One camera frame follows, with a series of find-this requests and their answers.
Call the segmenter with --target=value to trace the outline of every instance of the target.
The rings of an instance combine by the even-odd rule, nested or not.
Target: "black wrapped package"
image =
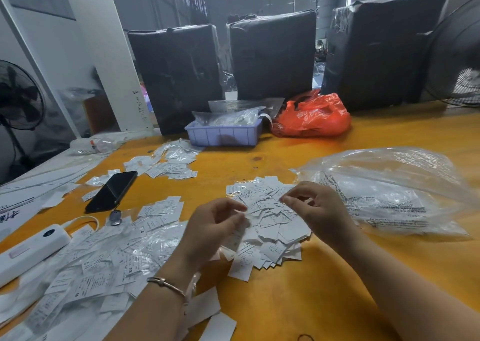
[[[130,31],[128,38],[163,135],[185,131],[192,111],[209,112],[208,101],[224,99],[213,25]]]
[[[348,111],[413,101],[445,1],[357,1],[334,9],[322,94],[337,93]]]
[[[312,89],[316,13],[254,15],[227,25],[238,99],[289,99]]]

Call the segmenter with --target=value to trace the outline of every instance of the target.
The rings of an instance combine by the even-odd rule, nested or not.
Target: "black phone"
[[[114,209],[137,178],[136,171],[114,174],[85,207],[85,213]]]

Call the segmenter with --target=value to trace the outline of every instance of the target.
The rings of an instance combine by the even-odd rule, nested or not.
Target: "fan stand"
[[[30,159],[27,156],[27,154],[25,153],[25,150],[22,148],[22,146],[20,145],[20,142],[18,141],[17,137],[12,131],[12,128],[9,126],[7,119],[4,118],[2,115],[0,115],[0,125],[5,127],[5,129],[7,130],[11,138],[11,142],[13,142],[15,148],[20,153],[20,164],[27,170],[35,168],[35,163],[32,161],[32,159]]]

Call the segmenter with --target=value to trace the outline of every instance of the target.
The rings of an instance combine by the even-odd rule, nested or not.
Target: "table surface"
[[[356,114],[352,129],[336,138],[280,139],[266,133],[255,148],[207,148],[190,166],[196,178],[168,180],[142,175],[119,209],[141,207],[181,195],[181,220],[196,206],[225,196],[225,186],[256,176],[278,176],[292,183],[296,168],[308,160],[343,150],[387,146],[417,146],[447,155],[471,187],[480,188],[480,111],[447,109],[440,102],[395,107]],[[112,153],[79,183],[109,169],[122,168],[134,156],[148,155],[168,137],[131,141]],[[0,243],[0,252],[54,223],[83,214],[81,186],[54,208],[45,210]],[[108,213],[97,214],[103,223]],[[480,223],[472,215],[459,221],[468,241],[446,242],[420,236],[371,238],[396,258],[472,308],[480,311]],[[81,225],[71,228],[73,231]],[[232,340],[399,339],[382,316],[355,272],[312,235],[302,243],[302,261],[286,261],[268,270],[253,269],[249,282],[227,277],[231,263],[222,258],[202,271],[197,291],[216,286],[222,312],[237,321]],[[198,339],[207,321],[195,326],[187,340]]]

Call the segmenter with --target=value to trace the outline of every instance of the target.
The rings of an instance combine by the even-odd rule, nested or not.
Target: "blue plastic crate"
[[[262,133],[262,120],[254,126],[196,126],[189,123],[190,143],[195,146],[255,146]]]

